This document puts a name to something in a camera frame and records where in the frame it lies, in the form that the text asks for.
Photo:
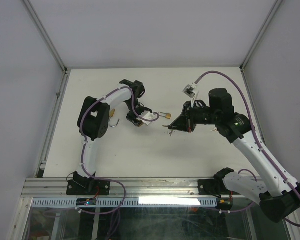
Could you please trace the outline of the small brass padlock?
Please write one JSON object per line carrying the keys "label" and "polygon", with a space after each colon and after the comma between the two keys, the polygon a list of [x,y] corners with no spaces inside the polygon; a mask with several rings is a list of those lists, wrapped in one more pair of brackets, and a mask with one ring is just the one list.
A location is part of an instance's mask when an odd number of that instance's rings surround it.
{"label": "small brass padlock", "polygon": [[158,115],[165,119],[171,119],[171,117],[172,117],[171,113],[165,113],[165,112],[159,112]]}

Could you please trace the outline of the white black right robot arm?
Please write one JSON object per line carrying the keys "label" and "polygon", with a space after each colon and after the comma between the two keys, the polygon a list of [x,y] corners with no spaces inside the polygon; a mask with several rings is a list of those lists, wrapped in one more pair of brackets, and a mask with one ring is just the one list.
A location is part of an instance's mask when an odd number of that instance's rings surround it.
{"label": "white black right robot arm", "polygon": [[274,223],[284,220],[300,208],[300,181],[293,177],[259,141],[251,121],[235,112],[232,96],[225,88],[215,88],[208,94],[209,105],[197,99],[197,91],[188,85],[183,92],[191,98],[169,130],[192,133],[198,125],[214,125],[220,135],[235,146],[261,177],[261,182],[224,168],[214,175],[213,187],[224,194],[233,191],[260,206]]}

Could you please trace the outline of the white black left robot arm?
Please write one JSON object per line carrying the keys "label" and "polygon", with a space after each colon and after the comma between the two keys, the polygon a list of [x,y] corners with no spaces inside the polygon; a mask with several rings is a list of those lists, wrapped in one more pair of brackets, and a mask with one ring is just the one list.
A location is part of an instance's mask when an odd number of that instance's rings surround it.
{"label": "white black left robot arm", "polygon": [[145,92],[142,82],[124,79],[116,89],[100,99],[91,96],[85,98],[77,121],[82,136],[82,152],[77,170],[71,174],[72,179],[67,181],[68,196],[110,194],[110,181],[97,176],[99,140],[110,126],[111,111],[122,103],[128,107],[126,119],[135,127],[154,120],[146,116],[153,111],[139,102]]}

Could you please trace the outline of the silver key pair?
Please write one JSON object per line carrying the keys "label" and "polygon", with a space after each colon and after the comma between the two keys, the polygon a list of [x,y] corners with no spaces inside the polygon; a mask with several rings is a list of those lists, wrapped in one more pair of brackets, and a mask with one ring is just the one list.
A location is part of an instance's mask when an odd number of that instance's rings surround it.
{"label": "silver key pair", "polygon": [[176,131],[172,128],[170,128],[169,125],[163,125],[164,128],[168,129],[168,135],[171,137],[173,135],[173,133],[175,133]]}

